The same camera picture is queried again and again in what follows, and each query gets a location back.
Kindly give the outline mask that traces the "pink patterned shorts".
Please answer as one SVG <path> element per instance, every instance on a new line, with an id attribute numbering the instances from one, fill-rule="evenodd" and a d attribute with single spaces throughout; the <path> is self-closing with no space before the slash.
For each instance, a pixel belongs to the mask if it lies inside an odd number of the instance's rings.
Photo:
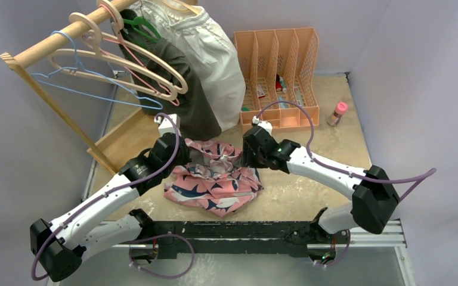
<path id="1" fill-rule="evenodd" d="M 242 149 L 215 140 L 185 143 L 190 162 L 173 169 L 174 180 L 164 184 L 166 199 L 224 217 L 264 189 L 257 169 L 242 165 Z"/>

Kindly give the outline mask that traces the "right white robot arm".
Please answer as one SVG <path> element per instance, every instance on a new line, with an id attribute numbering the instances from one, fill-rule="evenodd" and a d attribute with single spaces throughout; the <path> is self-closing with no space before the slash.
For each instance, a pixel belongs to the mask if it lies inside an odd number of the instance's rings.
<path id="1" fill-rule="evenodd" d="M 312 179 L 349 199 L 347 204 L 320 211 L 313 220 L 311 235 L 320 243 L 339 231 L 356 227 L 381 234 L 400 202 L 382 168 L 365 170 L 309 154 L 297 142 L 277 142 L 260 126 L 251 127 L 243 135 L 242 163 Z"/>

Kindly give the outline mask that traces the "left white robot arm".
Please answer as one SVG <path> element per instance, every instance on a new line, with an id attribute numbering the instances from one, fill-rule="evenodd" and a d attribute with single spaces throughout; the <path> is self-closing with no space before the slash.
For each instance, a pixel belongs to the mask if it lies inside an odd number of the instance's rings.
<path id="1" fill-rule="evenodd" d="M 103 225 L 110 214 L 159 185 L 172 170 L 190 161 L 184 138 L 162 135 L 153 147 L 126 162 L 108 183 L 66 214 L 30 226 L 35 256 L 31 277 L 61 281 L 95 254 L 115 244 L 148 243 L 166 235 L 145 211 L 131 210 L 123 218 Z"/>

